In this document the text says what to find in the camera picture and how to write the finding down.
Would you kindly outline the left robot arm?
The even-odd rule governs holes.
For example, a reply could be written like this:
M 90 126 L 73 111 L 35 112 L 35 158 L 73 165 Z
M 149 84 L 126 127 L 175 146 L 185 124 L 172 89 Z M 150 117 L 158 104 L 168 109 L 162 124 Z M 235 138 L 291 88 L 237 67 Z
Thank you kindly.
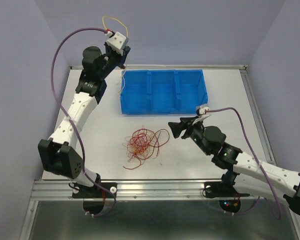
M 38 143 L 43 169 L 73 180 L 72 189 L 90 197 L 103 192 L 101 177 L 85 167 L 85 154 L 77 153 L 75 148 L 77 143 L 83 142 L 80 132 L 105 93 L 106 77 L 116 67 L 124 69 L 131 50 L 129 46 L 120 50 L 108 43 L 104 46 L 105 53 L 96 46 L 87 47 L 83 51 L 83 69 L 71 105 L 63 111 L 65 116 L 52 135 Z

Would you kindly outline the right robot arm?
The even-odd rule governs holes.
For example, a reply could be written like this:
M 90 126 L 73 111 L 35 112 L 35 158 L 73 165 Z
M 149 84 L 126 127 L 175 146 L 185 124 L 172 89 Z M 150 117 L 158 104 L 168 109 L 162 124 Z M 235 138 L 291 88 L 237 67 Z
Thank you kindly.
M 182 117 L 169 122 L 174 138 L 190 138 L 212 163 L 226 170 L 219 181 L 204 184 L 202 195 L 219 198 L 220 207 L 238 213 L 240 200 L 226 198 L 261 197 L 278 201 L 300 216 L 300 172 L 257 161 L 240 148 L 226 142 L 226 135 L 216 126 L 204 126 L 197 117 Z

